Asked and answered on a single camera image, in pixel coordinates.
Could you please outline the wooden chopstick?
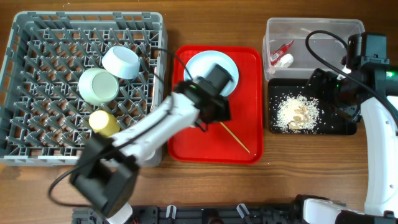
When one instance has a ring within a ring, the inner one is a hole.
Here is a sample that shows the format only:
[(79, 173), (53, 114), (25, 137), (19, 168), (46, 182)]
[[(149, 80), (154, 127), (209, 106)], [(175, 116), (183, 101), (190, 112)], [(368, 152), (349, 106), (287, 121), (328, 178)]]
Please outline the wooden chopstick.
[(247, 152), (250, 153), (250, 150), (242, 143), (242, 141), (223, 123), (220, 122), (220, 125), (234, 138), (235, 141), (239, 143), (239, 145)]

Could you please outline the large light blue plate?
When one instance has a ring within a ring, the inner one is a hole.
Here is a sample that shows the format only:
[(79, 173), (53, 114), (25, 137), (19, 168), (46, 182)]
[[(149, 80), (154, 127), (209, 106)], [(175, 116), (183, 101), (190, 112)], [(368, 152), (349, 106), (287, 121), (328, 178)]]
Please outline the large light blue plate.
[(207, 50), (194, 55), (186, 64), (187, 69), (184, 70), (183, 74), (184, 80), (205, 77), (215, 64), (223, 67), (232, 76), (233, 81), (228, 82), (221, 92), (222, 96), (229, 96), (238, 85), (239, 72), (232, 58), (222, 52)]

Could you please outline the rice and food scraps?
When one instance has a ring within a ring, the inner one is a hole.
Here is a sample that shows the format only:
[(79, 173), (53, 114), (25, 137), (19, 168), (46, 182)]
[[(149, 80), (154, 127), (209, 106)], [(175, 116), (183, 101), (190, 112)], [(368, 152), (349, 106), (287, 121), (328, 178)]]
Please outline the rice and food scraps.
[(283, 133), (314, 131), (320, 120), (319, 101), (301, 94), (276, 97), (271, 125)]

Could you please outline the white paper napkin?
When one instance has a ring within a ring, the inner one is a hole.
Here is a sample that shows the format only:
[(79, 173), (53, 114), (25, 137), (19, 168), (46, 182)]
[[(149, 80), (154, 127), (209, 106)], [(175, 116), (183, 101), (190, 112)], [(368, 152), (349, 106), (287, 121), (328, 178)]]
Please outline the white paper napkin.
[(292, 54), (285, 54), (282, 56), (277, 63), (274, 65), (276, 68), (288, 68), (294, 62), (294, 57)]

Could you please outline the red snack wrapper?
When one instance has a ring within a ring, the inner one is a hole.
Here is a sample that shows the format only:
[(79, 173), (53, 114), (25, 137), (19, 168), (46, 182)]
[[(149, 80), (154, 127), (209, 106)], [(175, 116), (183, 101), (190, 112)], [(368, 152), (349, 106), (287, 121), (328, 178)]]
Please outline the red snack wrapper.
[(294, 41), (290, 41), (288, 44), (281, 45), (276, 51), (270, 54), (271, 65), (275, 65), (291, 48)]

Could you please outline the small light blue bowl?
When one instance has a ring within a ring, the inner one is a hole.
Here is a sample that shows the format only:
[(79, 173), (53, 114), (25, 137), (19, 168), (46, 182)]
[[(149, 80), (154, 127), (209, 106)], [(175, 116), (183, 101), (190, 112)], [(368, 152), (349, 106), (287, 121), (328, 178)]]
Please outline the small light blue bowl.
[(118, 78), (132, 80), (139, 75), (139, 56), (129, 48), (111, 47), (101, 62), (105, 70)]

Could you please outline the yellow plastic cup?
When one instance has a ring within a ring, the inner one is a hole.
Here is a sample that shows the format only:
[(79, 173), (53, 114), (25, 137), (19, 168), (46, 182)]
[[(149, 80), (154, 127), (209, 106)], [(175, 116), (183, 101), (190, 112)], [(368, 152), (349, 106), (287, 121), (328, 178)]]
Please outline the yellow plastic cup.
[(95, 133), (106, 138), (120, 132), (121, 129), (117, 124), (117, 119), (103, 110), (90, 114), (88, 122)]

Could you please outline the green saucer bowl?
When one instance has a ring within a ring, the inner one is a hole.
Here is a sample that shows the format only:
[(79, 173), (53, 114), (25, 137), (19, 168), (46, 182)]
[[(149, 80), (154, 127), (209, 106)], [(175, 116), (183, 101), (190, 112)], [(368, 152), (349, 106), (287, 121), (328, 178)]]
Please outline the green saucer bowl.
[(105, 69), (89, 68), (80, 76), (78, 90), (87, 103), (99, 106), (115, 99), (119, 91), (119, 82)]

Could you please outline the white plastic fork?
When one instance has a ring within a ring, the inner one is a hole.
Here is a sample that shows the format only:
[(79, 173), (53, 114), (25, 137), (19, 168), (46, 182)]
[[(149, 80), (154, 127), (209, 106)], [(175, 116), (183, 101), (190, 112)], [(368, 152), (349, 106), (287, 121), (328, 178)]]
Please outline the white plastic fork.
[(157, 69), (154, 69), (153, 72), (153, 88), (152, 88), (152, 104), (150, 107), (150, 112), (153, 112), (156, 109), (156, 103), (157, 103), (157, 83), (158, 83), (158, 78), (157, 78)]

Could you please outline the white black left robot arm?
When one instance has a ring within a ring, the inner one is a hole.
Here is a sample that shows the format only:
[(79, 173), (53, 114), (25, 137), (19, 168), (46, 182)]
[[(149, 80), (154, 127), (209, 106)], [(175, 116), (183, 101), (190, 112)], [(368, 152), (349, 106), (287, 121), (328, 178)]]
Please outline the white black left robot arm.
[(142, 163), (172, 136), (199, 123), (230, 119), (221, 92), (230, 80), (179, 82), (157, 110), (111, 138), (94, 135), (85, 146), (70, 183), (108, 223), (126, 223)]

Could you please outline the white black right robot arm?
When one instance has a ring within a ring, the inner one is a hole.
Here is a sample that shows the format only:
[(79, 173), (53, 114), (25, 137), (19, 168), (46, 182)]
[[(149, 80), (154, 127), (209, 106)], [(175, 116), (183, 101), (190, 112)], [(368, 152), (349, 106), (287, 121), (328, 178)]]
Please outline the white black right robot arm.
[(348, 209), (329, 199), (299, 197), (293, 216), (301, 223), (397, 223), (397, 117), (366, 88), (397, 108), (397, 71), (390, 66), (362, 68), (339, 79), (316, 69), (305, 93), (339, 110), (358, 103), (368, 147), (368, 190), (364, 211)]

